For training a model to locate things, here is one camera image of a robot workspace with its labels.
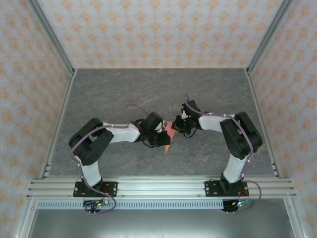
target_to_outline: gray surface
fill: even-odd
[[[202,111],[234,114],[245,111],[262,133],[255,104],[243,69],[80,69],[57,141],[50,175],[78,175],[70,159],[68,141],[91,118],[127,123],[123,108],[136,103],[172,121],[180,113],[183,94]],[[127,111],[130,120],[145,118],[138,108]],[[102,175],[219,175],[229,151],[223,135],[197,131],[190,139],[176,134],[167,155],[164,147],[142,143],[111,144],[99,159]],[[273,174],[267,147],[253,157],[246,174]]]
[[[248,212],[221,210],[38,210],[29,238],[293,238],[283,200]]]

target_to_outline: red object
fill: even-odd
[[[171,143],[171,144],[172,144],[172,139],[173,139],[174,134],[175,134],[175,130],[172,129],[172,123],[173,123],[172,121],[168,121],[168,122],[167,122],[167,126],[166,126],[166,128],[165,128],[167,134],[168,134],[169,137],[170,137],[170,143]],[[170,146],[170,145],[165,145],[165,154],[167,154],[168,149],[169,149],[169,146]]]
[[[246,195],[248,196],[248,198],[250,198],[250,195],[249,195],[245,190],[238,189],[238,191],[239,191],[239,198],[238,198],[238,200],[240,199],[241,193],[246,194]]]

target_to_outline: wall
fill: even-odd
[[[39,0],[74,67],[247,67],[282,0]]]
[[[317,5],[295,0],[252,80],[275,155],[317,234]]]
[[[0,1],[0,237],[14,233],[51,142],[68,73],[26,0]]]

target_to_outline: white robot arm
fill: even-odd
[[[214,130],[222,132],[227,147],[230,151],[228,165],[223,172],[223,181],[230,184],[237,183],[247,161],[247,157],[253,154],[262,145],[262,138],[254,127],[248,115],[244,112],[230,115],[240,125],[246,133],[248,139],[244,137],[242,131],[235,122],[225,115],[214,115],[213,113],[201,113],[194,100],[183,104],[182,116],[177,116],[172,128],[184,134],[190,134],[191,129]]]
[[[94,118],[84,125],[68,144],[72,148],[74,159],[81,167],[82,177],[85,178],[86,183],[100,190],[102,177],[99,173],[98,159],[109,144],[142,141],[150,148],[169,145],[170,137],[165,131],[165,126],[166,122],[154,112],[146,119],[139,119],[126,125],[102,123]]]

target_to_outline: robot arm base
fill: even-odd
[[[101,179],[95,186],[93,186],[93,188],[98,191],[107,193],[111,195],[112,197],[116,197],[118,182],[113,182],[113,181],[108,182],[108,181],[103,181]],[[100,193],[97,193],[89,189],[83,181],[78,181],[75,183],[73,196],[74,197],[104,197]]]
[[[220,176],[220,180],[210,180],[205,182],[206,197],[237,197],[247,196],[245,193],[240,194],[240,191],[244,191],[249,194],[248,185],[241,180],[235,183],[229,183],[223,176]]]

